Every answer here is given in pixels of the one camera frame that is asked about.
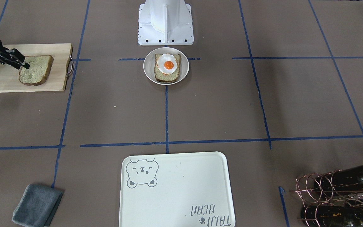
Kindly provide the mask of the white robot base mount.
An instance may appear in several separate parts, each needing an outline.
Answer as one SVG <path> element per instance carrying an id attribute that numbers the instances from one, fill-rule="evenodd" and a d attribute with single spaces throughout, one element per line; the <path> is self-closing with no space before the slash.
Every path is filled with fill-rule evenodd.
<path id="1" fill-rule="evenodd" d="M 138 13 L 138 45 L 194 43 L 192 10 L 184 0 L 146 0 Z"/>

